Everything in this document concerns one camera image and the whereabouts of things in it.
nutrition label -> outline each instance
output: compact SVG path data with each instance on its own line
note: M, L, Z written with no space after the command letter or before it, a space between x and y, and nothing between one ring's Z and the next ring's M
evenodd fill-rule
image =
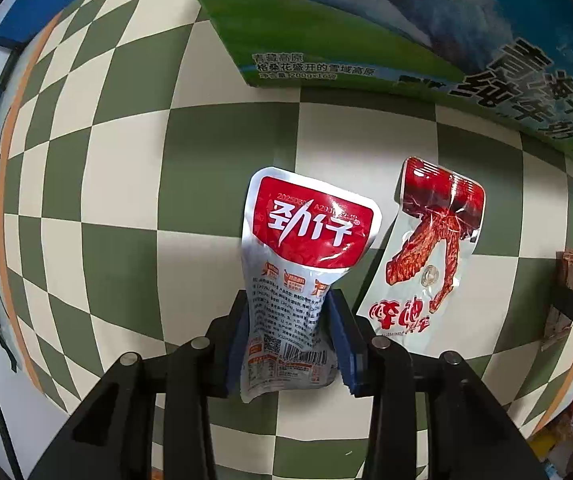
M320 342L317 324L324 298L319 296L294 292L272 279L253 278L249 298L251 333L264 332L288 341L301 351L310 349L311 344Z

orange stripe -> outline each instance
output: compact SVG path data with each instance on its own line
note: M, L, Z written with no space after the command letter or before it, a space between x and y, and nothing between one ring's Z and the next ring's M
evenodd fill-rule
M531 436L535 435L538 431L540 431L543 427L547 425L547 422L553 416L555 410L558 409L558 406L563 401L564 396L569 391L572 382L573 382L573 363L571 364L571 368L569 368L569 373L565 377L563 385L560 386L560 389L558 390L558 393L555 395L553 402L551 403L551 405L549 406L543 417L540 419L540 422L535 427L535 430L531 432Z
M15 98L13 99L9 109L9 113L7 114L6 120L4 121L1 134L2 138L0 139L0 288L2 289L4 303L6 304L6 310L9 314L10 324L13 327L13 332L15 332L15 337L18 340L20 352L24 358L26 372L28 373L28 376L31 377L35 387L41 392L42 386L40 385L38 375L33 368L33 363L28 356L26 343L24 342L24 337L22 336L22 331L20 330L18 316L15 313L15 307L13 307L13 300L10 294L9 274L7 272L6 266L6 244L4 242L4 179L6 177L6 165L7 159L9 157L10 140L13 135L15 123L18 120L18 112L20 111L20 103L22 102L22 96L24 95L24 91L26 89L26 83L28 82L28 78L31 74L31 71L33 70L33 67L36 65L36 62L38 62L38 58L44 49L46 40L48 40L55 25L57 25L60 14L61 12L58 12L40 34L38 44L36 44L35 50L31 54L31 58L28 61L26 70L24 71L22 79L20 80L18 91L15 94Z

qr code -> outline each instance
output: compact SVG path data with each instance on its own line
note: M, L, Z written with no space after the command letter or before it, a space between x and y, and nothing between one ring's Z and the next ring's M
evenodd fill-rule
M269 352L273 355L279 355L280 345L282 344L282 339L273 337L272 335L264 335L264 351Z

green and white checkered pattern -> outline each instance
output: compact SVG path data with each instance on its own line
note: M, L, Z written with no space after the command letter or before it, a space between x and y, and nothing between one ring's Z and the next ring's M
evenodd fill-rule
M410 155L487 193L480 241L429 350L460 352L527 435L573 361L573 333L539 351L555 252L573 248L573 162L406 98L250 88L197 0L77 0L28 81L5 182L10 288L45 393L71 413L123 352L164 354L228 313L244 288L247 183L265 166L378 203L383 232L338 283L359 304ZM161 467L164 396L158 404ZM370 414L341 381L248 405L212 399L218 477L353 479ZM422 402L418 414L426 477Z

snack package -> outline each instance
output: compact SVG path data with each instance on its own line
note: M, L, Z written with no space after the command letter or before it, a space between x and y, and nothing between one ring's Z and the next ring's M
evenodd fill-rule
M333 381L336 354L319 326L324 297L369 248L381 220L372 200L319 180L278 168L253 175L242 225L244 402Z
M573 290L573 249L558 251L556 281ZM540 351L543 352L556 341L566 337L571 332L573 322L553 305L549 308L545 335Z
M358 314L378 335L422 353L478 241L484 189L416 157L404 162L402 207Z

